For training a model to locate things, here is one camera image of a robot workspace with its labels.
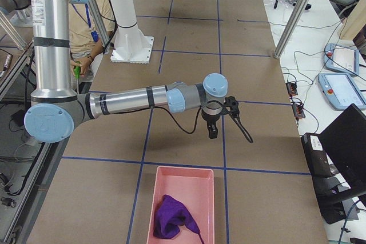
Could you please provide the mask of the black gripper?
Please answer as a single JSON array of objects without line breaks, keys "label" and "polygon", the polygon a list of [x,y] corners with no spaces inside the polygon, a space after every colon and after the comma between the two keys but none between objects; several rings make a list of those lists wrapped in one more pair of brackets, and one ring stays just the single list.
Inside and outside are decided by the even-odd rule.
[{"label": "black gripper", "polygon": [[216,139],[218,136],[218,129],[216,126],[216,122],[220,119],[221,113],[222,108],[218,109],[203,108],[203,110],[201,111],[201,116],[207,123],[208,137],[210,139]]}]

